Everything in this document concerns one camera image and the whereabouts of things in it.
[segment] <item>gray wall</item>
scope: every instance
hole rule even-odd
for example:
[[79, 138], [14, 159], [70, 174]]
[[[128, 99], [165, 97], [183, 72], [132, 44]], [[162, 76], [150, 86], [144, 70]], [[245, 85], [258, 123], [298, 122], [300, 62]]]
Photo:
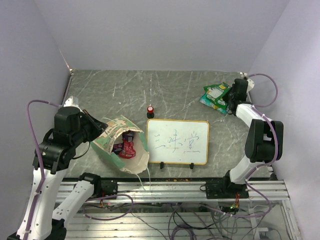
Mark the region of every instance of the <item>gray wall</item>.
[[[0, 31], [0, 239], [7, 239], [18, 229], [32, 184], [35, 147], [26, 103], [61, 103], [70, 72], [33, 0], [1, 0]], [[31, 106], [38, 140], [56, 111]]]
[[289, 0], [35, 0], [74, 69], [249, 71]]
[[[250, 73], [266, 73], [279, 86], [273, 106], [262, 109], [284, 123], [283, 155], [275, 170], [285, 179], [304, 239], [319, 239], [320, 199], [320, 2], [291, 0]], [[268, 80], [255, 77], [252, 99], [274, 95]]]

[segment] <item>whiteboard frame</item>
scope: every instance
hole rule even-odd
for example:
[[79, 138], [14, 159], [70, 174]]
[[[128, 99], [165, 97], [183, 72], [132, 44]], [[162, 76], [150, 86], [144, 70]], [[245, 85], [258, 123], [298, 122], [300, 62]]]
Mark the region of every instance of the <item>whiteboard frame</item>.
[[[209, 130], [210, 124], [208, 121], [200, 121], [200, 120], [178, 120], [178, 119], [160, 119], [160, 118], [151, 118], [146, 122], [146, 143], [148, 144], [148, 129], [149, 129], [149, 121], [172, 121], [172, 122], [196, 122], [196, 123], [206, 123], [208, 125], [207, 132], [207, 140], [206, 140], [206, 159], [205, 163], [194, 163], [194, 162], [163, 162], [164, 164], [184, 164], [184, 165], [206, 165], [208, 162], [208, 151], [209, 151]], [[160, 164], [161, 161], [149, 161], [151, 164]]]

